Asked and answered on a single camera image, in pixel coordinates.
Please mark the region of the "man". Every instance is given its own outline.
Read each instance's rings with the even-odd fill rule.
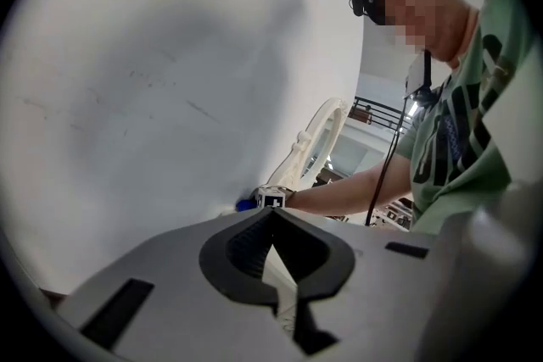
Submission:
[[[412,192],[413,230],[437,233],[445,219],[496,198],[510,177],[482,119],[523,62],[535,31],[520,0],[364,0],[378,25],[426,48],[451,75],[435,102],[419,109],[400,140],[377,205]],[[296,192],[287,206],[314,214],[367,210],[383,163],[322,187]]]

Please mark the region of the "white mirror frame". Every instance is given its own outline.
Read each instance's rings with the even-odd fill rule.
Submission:
[[[324,167],[328,155],[338,139],[339,132],[349,113],[349,106],[341,98],[333,97],[328,99],[316,112],[315,116],[305,131],[298,133],[298,141],[292,146],[288,157],[279,165],[268,181],[268,186],[283,186],[292,190],[303,190],[313,186],[316,176]],[[332,127],[322,151],[316,158],[311,169],[302,177],[305,169],[305,161],[310,157],[324,131],[328,118],[333,115]]]

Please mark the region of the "ceiling light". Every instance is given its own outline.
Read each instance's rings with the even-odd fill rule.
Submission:
[[[417,104],[417,102],[415,102],[415,103],[413,103],[413,105],[409,109],[409,113],[407,114],[407,116],[413,116],[415,114],[415,112],[417,112],[417,109],[418,109],[418,104]]]

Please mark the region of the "black railing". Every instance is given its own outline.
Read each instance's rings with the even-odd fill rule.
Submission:
[[[377,103],[361,97],[355,97],[349,118],[366,124],[378,125],[392,131],[396,130],[400,122],[401,111],[385,104]],[[404,116],[400,134],[403,135],[411,128],[411,119]]]

